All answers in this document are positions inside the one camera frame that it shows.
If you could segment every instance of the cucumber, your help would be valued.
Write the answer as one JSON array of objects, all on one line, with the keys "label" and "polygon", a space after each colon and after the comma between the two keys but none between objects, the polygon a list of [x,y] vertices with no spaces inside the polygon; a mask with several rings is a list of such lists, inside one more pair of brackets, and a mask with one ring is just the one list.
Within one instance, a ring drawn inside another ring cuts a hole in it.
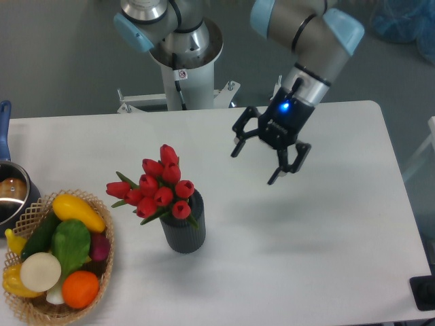
[{"label": "cucumber", "polygon": [[61,220],[50,211],[47,217],[38,225],[33,231],[30,238],[27,240],[24,248],[21,251],[21,260],[24,261],[34,253],[41,253],[48,251],[52,244],[53,233]]}]

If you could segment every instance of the yellow pepper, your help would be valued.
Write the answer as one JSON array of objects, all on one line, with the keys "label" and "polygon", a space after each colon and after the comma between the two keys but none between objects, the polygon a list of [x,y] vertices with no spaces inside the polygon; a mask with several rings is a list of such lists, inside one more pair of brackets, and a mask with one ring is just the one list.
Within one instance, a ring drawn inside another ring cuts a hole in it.
[{"label": "yellow pepper", "polygon": [[101,233],[106,228],[103,218],[85,200],[70,194],[55,197],[53,211],[61,221],[69,219],[82,221],[91,232]]},{"label": "yellow pepper", "polygon": [[34,292],[27,289],[21,282],[20,278],[21,264],[10,266],[3,272],[3,288],[5,291],[15,294],[19,297],[38,297],[43,292]]},{"label": "yellow pepper", "polygon": [[11,251],[18,256],[21,254],[24,245],[27,242],[27,239],[24,239],[21,236],[16,236],[14,231],[11,229],[6,229],[5,236],[7,239],[7,246],[11,249]]}]

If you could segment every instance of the tulip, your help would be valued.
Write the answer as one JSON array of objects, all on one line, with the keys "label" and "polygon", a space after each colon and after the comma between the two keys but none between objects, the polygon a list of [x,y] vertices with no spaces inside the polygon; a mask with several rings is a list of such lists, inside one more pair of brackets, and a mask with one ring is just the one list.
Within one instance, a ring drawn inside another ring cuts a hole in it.
[{"label": "tulip", "polygon": [[124,196],[124,201],[127,204],[137,206],[138,203],[142,200],[143,194],[140,189],[132,189],[129,192],[126,193]]},{"label": "tulip", "polygon": [[173,185],[176,185],[178,181],[181,179],[181,171],[175,163],[169,163],[164,166],[163,174],[162,174],[163,180],[165,180],[167,183],[171,183]]},{"label": "tulip", "polygon": [[169,163],[178,164],[179,162],[179,158],[175,153],[175,150],[166,144],[160,148],[160,160],[162,161],[163,165],[167,165]]},{"label": "tulip", "polygon": [[150,175],[141,175],[139,188],[145,197],[153,197],[158,189],[158,182]]},{"label": "tulip", "polygon": [[150,197],[145,197],[142,199],[138,205],[136,210],[136,215],[142,217],[143,219],[147,219],[152,216],[157,211],[157,204],[154,202],[154,199]]},{"label": "tulip", "polygon": [[175,186],[175,193],[180,198],[189,198],[195,191],[193,183],[189,180],[181,180]]},{"label": "tulip", "polygon": [[189,204],[184,200],[180,200],[174,204],[172,208],[172,215],[176,219],[187,219],[190,215],[190,211]]},{"label": "tulip", "polygon": [[163,173],[162,164],[147,158],[142,160],[142,168],[147,175],[151,175],[154,178],[161,176]]},{"label": "tulip", "polygon": [[157,206],[168,206],[172,202],[172,199],[174,199],[174,194],[168,187],[159,188],[154,195],[154,201]]},{"label": "tulip", "polygon": [[106,185],[106,193],[119,199],[123,199],[130,189],[130,185],[124,181],[111,182]]}]

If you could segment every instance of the red radish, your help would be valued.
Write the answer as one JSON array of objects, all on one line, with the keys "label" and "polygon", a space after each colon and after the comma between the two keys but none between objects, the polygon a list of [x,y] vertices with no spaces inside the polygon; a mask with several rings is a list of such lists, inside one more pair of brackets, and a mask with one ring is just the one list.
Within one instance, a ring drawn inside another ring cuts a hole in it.
[{"label": "red radish", "polygon": [[100,233],[92,233],[90,237],[89,257],[93,261],[103,261],[109,256],[110,241]]}]

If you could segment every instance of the black vase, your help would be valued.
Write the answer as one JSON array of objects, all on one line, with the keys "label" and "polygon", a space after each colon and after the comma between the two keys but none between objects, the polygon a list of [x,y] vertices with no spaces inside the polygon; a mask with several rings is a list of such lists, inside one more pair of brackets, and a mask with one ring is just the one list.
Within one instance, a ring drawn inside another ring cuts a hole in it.
[{"label": "black vase", "polygon": [[193,253],[205,240],[204,201],[197,190],[189,197],[189,206],[199,229],[191,226],[185,219],[160,219],[169,246],[178,253]]}]

